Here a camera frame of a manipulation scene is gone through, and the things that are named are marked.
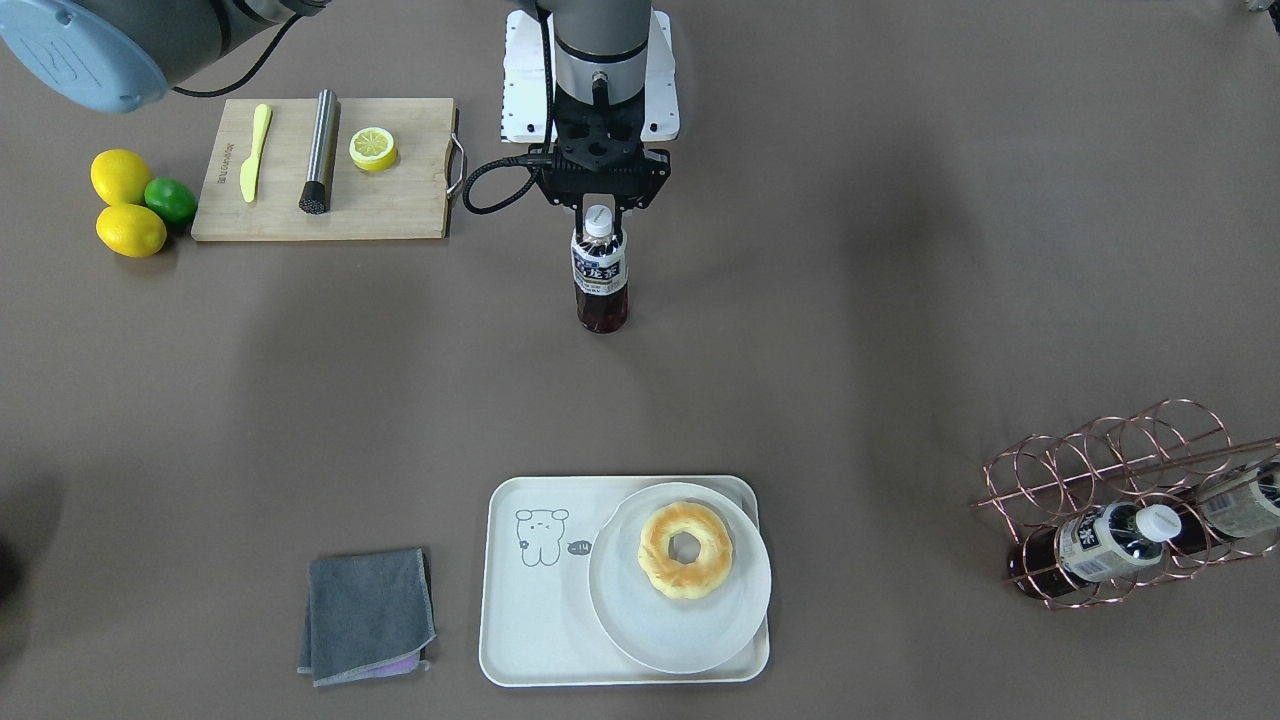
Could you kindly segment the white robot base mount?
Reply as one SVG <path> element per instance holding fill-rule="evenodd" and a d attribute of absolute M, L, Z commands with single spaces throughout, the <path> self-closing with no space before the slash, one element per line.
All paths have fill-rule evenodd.
<path fill-rule="evenodd" d="M 500 140 L 541 143 L 547 124 L 545 63 L 539 23 L 520 9 L 506 17 Z M 641 140 L 668 142 L 681 127 L 669 15 L 652 12 Z"/>

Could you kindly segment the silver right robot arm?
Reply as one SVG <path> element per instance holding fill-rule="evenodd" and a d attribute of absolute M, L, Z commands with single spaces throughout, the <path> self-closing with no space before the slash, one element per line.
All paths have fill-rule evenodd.
<path fill-rule="evenodd" d="M 129 113 L 182 94 L 183 82 L 265 29 L 278 37 L 323 1 L 5 1 L 3 42 L 64 97 Z M 540 143 L 474 170 L 524 168 L 527 188 L 585 227 L 589 195 L 617 213 L 646 208 L 671 173 L 669 154 L 643 141 L 653 5 L 649 1 L 520 1 L 541 36 L 545 124 Z"/>

